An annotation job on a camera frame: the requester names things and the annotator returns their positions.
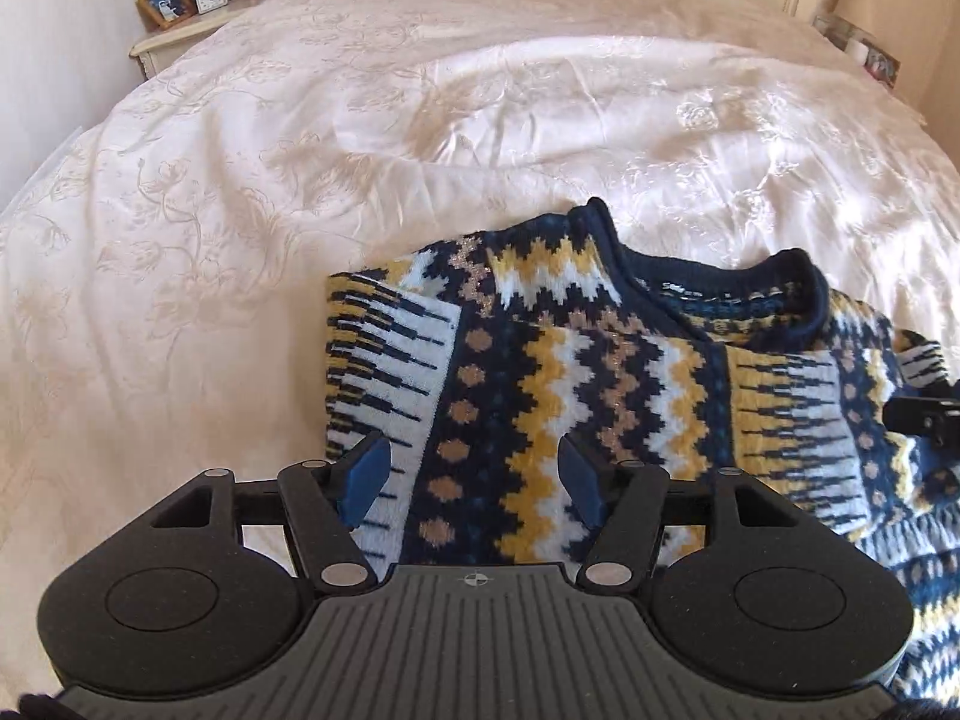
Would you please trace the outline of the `wooden picture frame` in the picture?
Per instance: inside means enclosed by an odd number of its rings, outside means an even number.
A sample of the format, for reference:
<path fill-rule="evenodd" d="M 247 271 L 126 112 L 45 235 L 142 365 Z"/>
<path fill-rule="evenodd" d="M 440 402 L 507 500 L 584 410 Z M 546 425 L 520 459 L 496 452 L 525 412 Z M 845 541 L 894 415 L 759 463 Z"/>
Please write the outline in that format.
<path fill-rule="evenodd" d="M 190 0 L 137 0 L 137 7 L 161 31 L 197 15 Z"/>

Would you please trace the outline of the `right nightstand picture frame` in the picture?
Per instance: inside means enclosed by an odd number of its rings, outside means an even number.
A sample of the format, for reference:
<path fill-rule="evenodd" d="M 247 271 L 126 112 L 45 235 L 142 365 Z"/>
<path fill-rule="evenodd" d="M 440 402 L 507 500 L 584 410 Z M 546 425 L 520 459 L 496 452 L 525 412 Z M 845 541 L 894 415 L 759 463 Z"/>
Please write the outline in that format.
<path fill-rule="evenodd" d="M 885 88 L 895 88 L 898 73 L 900 73 L 900 62 L 887 54 L 884 49 L 874 46 L 873 43 L 866 41 L 866 44 L 869 46 L 869 57 L 864 68 Z"/>

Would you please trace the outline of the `white embroidered bedspread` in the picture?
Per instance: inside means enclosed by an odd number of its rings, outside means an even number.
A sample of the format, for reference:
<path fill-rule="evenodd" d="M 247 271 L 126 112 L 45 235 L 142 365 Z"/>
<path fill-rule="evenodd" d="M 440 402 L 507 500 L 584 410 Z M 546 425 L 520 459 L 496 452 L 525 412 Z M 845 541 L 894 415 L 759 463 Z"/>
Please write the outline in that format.
<path fill-rule="evenodd" d="M 799 249 L 958 371 L 958 172 L 761 0 L 268 0 L 2 218 L 2 691 L 44 587 L 207 466 L 328 457 L 327 283 L 590 200 L 628 249 Z"/>

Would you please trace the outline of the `navy yellow patterned knit sweater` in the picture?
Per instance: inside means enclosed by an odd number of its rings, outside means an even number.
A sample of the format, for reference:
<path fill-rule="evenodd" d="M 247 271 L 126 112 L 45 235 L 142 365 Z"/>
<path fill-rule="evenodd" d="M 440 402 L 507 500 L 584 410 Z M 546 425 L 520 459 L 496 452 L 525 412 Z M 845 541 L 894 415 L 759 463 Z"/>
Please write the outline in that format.
<path fill-rule="evenodd" d="M 695 479 L 736 465 L 900 580 L 903 699 L 958 697 L 958 458 L 892 433 L 895 397 L 955 398 L 939 343 L 828 286 L 799 249 L 747 270 L 651 257 L 590 200 L 327 283 L 327 454 L 392 470 L 355 541 L 399 562 L 578 567 L 556 449 Z"/>

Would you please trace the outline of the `white jar on right nightstand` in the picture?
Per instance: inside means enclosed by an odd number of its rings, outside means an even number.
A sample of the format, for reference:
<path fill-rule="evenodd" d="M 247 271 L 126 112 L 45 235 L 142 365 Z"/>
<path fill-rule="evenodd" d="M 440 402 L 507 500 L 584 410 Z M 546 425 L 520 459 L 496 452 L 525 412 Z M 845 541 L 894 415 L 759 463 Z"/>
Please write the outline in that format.
<path fill-rule="evenodd" d="M 864 67 L 869 57 L 869 46 L 859 39 L 850 39 L 844 46 L 844 54 L 851 57 L 860 67 Z"/>

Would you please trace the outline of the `cream left nightstand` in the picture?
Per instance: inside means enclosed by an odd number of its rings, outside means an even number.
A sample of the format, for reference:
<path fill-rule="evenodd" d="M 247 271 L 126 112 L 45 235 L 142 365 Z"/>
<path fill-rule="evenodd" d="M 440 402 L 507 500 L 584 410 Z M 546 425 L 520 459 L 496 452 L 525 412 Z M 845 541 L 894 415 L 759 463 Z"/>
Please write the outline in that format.
<path fill-rule="evenodd" d="M 130 49 L 128 57 L 139 62 L 143 76 L 149 80 L 171 67 L 188 50 L 205 41 L 218 29 L 256 8 L 260 2 L 262 0 L 231 0 L 228 7 L 206 15 L 190 16 L 179 26 L 171 26 L 166 31 L 153 32 L 151 36 L 144 37 Z"/>

